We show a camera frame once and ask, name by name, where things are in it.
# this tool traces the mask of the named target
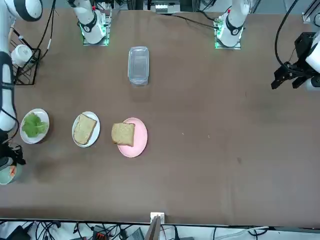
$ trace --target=cup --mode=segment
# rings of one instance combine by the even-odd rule
[[[23,67],[31,57],[31,49],[23,44],[16,46],[11,53],[12,63],[18,65],[19,67]]]
[[[21,175],[23,166],[18,164],[16,166],[7,166],[5,169],[0,171],[0,185],[7,185],[15,180]]]

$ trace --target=plate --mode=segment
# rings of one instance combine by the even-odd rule
[[[48,124],[48,128],[46,129],[45,133],[40,133],[37,137],[28,137],[27,134],[22,130],[23,125],[25,124],[25,119],[26,116],[28,116],[29,114],[34,113],[36,114],[42,122],[45,122]],[[28,112],[20,125],[20,135],[22,140],[26,143],[26,144],[36,144],[38,142],[40,142],[48,133],[49,131],[49,127],[50,127],[50,121],[49,121],[49,116],[47,114],[47,112],[41,108],[35,108],[33,110],[31,110],[30,112]]]
[[[92,135],[88,141],[87,144],[85,145],[82,145],[82,144],[79,144],[75,141],[75,138],[74,138],[74,132],[75,132],[75,128],[76,128],[76,125],[79,121],[79,116],[76,117],[76,119],[74,120],[73,122],[73,125],[72,125],[72,139],[74,141],[75,144],[77,144],[79,147],[81,148],[87,148],[87,147],[90,147],[92,144],[95,143],[95,141],[98,139],[99,137],[99,133],[100,133],[100,121],[99,121],[99,118],[96,114],[94,114],[92,111],[85,111],[82,113],[83,115],[86,115],[87,117],[93,119],[93,120],[96,120],[96,125],[93,129],[93,132],[92,132]]]
[[[128,157],[139,156],[146,148],[148,141],[148,132],[145,124],[138,118],[130,117],[123,121],[126,124],[135,124],[133,146],[118,145],[120,152]]]

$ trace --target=pink plate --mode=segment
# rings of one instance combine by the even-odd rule
[[[120,152],[128,158],[139,156],[145,149],[148,141],[148,132],[144,123],[135,117],[123,121],[126,124],[135,124],[133,146],[118,145]]]

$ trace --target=white cup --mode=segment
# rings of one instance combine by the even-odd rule
[[[23,44],[16,46],[16,48],[11,53],[12,63],[23,67],[25,63],[31,58],[31,49]]]

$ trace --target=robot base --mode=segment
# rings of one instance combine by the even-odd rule
[[[223,16],[219,16],[219,18],[216,18],[214,21],[213,21],[213,26],[215,27],[218,27],[219,30],[217,29],[214,29],[214,47],[216,49],[237,49],[237,50],[240,50],[241,49],[241,34],[243,32],[243,28],[240,32],[240,38],[239,38],[239,41],[238,43],[233,46],[233,47],[228,47],[228,46],[225,46],[221,43],[221,41],[218,39],[218,35],[221,33],[221,30],[223,29],[224,27],[224,20],[223,20]]]
[[[91,44],[87,42],[87,40],[84,37],[83,30],[81,29],[82,36],[83,36],[83,46],[108,46],[110,42],[110,27],[111,27],[111,19],[112,19],[112,9],[110,10],[109,16],[105,13],[101,14],[101,20],[102,20],[102,31],[105,33],[105,36],[97,43]]]

